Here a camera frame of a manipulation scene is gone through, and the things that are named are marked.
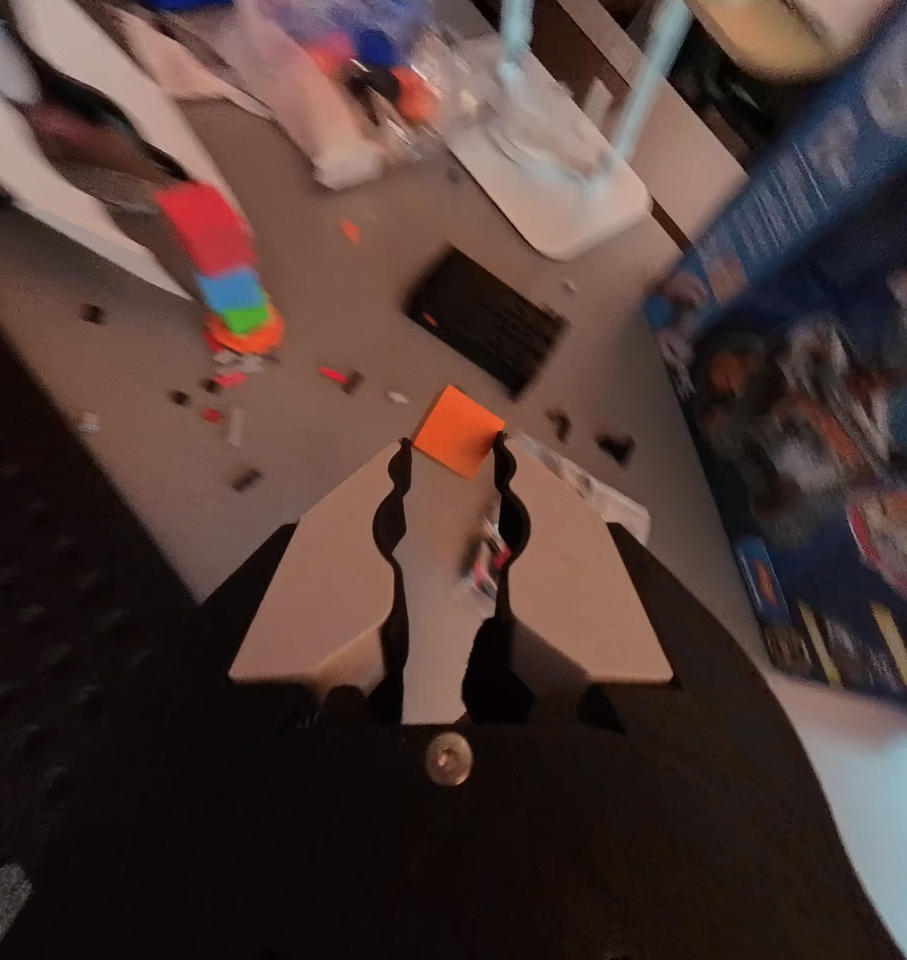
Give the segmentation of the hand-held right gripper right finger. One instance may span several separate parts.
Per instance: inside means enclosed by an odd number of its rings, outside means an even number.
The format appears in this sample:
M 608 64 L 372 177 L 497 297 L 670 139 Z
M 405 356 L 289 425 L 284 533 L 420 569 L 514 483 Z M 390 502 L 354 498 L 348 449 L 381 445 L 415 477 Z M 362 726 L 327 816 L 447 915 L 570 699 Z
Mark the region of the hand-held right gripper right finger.
M 473 724 L 622 724 L 618 687 L 675 670 L 610 526 L 515 438 L 493 444 L 503 541 L 461 686 Z

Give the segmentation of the black perforated pad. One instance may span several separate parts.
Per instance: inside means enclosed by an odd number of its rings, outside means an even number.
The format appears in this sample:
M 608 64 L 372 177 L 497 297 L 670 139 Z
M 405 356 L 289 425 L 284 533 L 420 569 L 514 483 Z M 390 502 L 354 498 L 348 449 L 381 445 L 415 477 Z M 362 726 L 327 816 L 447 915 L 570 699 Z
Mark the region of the black perforated pad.
M 194 604 L 0 333 L 0 867 L 25 869 Z

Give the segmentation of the white label parts bag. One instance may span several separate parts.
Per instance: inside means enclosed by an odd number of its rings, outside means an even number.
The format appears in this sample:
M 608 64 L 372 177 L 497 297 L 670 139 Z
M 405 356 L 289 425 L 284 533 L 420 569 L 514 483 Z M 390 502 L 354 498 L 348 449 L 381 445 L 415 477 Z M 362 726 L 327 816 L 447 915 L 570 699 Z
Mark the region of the white label parts bag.
M 342 84 L 262 11 L 260 2 L 233 6 L 233 67 L 309 160 L 316 183 L 341 191 L 384 174 L 385 150 L 365 131 Z

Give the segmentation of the black perforated building plate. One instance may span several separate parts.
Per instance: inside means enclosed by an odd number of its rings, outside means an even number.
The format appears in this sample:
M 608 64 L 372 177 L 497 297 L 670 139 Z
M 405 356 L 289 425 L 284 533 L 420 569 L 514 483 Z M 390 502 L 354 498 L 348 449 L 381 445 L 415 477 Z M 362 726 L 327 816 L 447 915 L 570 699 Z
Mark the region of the black perforated building plate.
M 449 247 L 411 286 L 403 313 L 495 379 L 517 401 L 539 377 L 570 321 Z

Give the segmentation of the orange foam cube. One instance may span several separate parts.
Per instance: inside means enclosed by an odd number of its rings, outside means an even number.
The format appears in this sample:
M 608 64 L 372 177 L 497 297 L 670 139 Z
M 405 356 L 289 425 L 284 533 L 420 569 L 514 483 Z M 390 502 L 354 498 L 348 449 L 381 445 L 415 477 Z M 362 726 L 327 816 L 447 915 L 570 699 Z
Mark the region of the orange foam cube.
M 410 436 L 413 450 L 472 482 L 505 421 L 454 385 L 440 390 Z

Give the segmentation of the clear plastic parts bag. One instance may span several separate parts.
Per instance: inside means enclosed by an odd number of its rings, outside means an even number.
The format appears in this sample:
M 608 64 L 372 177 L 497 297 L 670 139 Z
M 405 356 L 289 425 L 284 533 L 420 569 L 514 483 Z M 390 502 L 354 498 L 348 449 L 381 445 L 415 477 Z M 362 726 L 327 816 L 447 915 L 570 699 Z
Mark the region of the clear plastic parts bag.
M 618 523 L 642 545 L 648 543 L 652 521 L 646 507 L 605 485 L 581 466 L 529 435 L 519 433 L 510 438 L 605 523 Z M 485 616 L 490 616 L 495 609 L 500 572 L 510 553 L 500 531 L 500 510 L 500 496 L 495 494 L 482 514 L 460 569 L 461 594 L 471 597 Z

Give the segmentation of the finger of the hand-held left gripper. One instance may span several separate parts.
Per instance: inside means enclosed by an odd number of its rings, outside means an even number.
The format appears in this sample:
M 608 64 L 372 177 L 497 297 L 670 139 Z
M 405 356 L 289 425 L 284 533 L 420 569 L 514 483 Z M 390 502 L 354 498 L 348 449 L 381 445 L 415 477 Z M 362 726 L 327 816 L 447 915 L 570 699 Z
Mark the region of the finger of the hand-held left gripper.
M 155 255 L 124 234 L 95 198 L 52 166 L 26 119 L 0 95 L 0 186 L 13 206 L 133 276 L 183 300 L 192 295 Z
M 172 99 L 87 11 L 73 1 L 13 1 L 21 39 L 52 71 L 110 104 L 148 154 L 184 179 L 238 199 Z

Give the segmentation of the blue foam cube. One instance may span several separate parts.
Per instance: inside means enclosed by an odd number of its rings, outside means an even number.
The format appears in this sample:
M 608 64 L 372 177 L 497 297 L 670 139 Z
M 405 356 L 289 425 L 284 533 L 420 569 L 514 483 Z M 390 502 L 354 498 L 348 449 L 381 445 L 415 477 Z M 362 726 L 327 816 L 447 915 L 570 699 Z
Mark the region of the blue foam cube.
M 260 275 L 251 267 L 237 267 L 218 275 L 196 272 L 194 278 L 205 303 L 216 313 L 266 306 Z

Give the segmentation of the white booklet stand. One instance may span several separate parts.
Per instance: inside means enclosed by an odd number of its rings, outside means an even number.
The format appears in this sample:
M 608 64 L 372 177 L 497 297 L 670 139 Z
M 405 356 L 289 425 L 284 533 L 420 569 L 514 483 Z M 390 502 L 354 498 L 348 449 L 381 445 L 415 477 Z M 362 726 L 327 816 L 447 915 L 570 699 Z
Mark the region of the white booklet stand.
M 478 81 L 473 119 L 446 134 L 447 149 L 537 253 L 570 261 L 632 227 L 652 209 L 631 166 L 692 14 L 659 2 L 618 115 L 604 137 L 532 54 L 533 2 L 503 2 L 496 38 L 466 46 Z

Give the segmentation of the green foam cube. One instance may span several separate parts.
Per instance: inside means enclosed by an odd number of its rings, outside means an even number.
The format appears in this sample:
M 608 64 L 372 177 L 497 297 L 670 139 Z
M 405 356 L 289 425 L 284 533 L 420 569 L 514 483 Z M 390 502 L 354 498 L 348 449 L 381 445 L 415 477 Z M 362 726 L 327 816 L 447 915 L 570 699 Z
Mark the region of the green foam cube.
M 242 307 L 228 307 L 218 314 L 218 318 L 231 335 L 246 337 L 268 324 L 270 306 L 266 301 Z

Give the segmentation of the blue robot kit box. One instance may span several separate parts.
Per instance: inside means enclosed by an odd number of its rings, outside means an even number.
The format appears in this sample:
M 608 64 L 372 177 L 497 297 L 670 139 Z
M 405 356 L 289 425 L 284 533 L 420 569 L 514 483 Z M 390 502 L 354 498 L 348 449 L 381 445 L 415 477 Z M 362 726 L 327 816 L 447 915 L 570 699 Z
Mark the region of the blue robot kit box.
M 779 671 L 907 707 L 907 2 L 646 302 Z

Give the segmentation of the orange gear wheel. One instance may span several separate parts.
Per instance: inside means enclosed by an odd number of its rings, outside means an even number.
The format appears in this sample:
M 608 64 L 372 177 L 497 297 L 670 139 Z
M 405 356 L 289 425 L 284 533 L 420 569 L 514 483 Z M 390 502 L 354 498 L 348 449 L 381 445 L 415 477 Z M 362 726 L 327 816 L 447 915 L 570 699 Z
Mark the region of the orange gear wheel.
M 272 354 L 283 342 L 285 323 L 271 300 L 264 308 L 266 319 L 250 331 L 240 334 L 233 332 L 218 313 L 207 313 L 204 317 L 204 337 L 212 351 L 227 350 L 235 354 Z

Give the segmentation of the red foam cube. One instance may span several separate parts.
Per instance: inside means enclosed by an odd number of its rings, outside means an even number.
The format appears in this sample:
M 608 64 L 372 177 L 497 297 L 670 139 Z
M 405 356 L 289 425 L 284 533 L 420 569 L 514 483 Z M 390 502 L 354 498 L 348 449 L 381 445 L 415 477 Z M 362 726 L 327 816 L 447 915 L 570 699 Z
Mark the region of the red foam cube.
M 249 224 L 215 186 L 184 181 L 154 191 L 153 199 L 200 275 L 218 278 L 256 266 Z

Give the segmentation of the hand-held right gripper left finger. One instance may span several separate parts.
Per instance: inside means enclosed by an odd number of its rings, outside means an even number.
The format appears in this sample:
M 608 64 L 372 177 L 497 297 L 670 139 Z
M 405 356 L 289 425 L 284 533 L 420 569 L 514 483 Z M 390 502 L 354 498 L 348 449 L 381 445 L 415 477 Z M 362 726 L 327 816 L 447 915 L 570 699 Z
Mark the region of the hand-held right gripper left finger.
M 410 618 L 395 556 L 407 533 L 411 441 L 388 444 L 300 517 L 229 668 L 317 707 L 351 689 L 377 721 L 403 718 Z

